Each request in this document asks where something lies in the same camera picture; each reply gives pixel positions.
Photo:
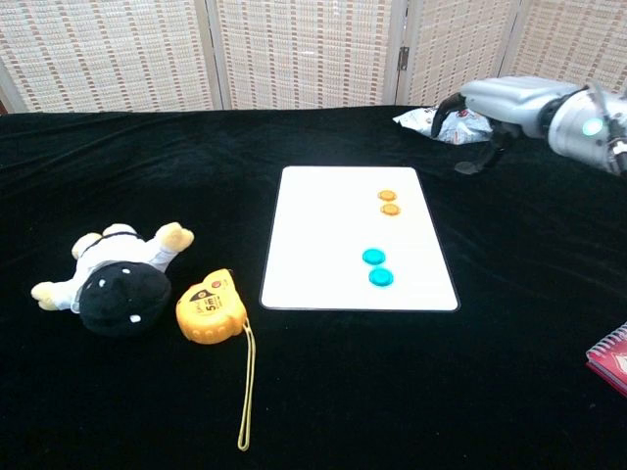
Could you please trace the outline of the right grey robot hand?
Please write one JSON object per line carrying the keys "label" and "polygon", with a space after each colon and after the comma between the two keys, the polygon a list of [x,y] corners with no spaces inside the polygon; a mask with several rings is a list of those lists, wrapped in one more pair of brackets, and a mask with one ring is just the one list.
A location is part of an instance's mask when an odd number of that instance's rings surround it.
{"label": "right grey robot hand", "polygon": [[439,136],[453,112],[469,110],[486,118],[491,137],[480,157],[455,166],[458,173],[477,174],[494,166],[517,139],[543,138],[543,118],[580,90],[577,84],[531,75],[472,80],[440,103],[432,120],[431,136]]}

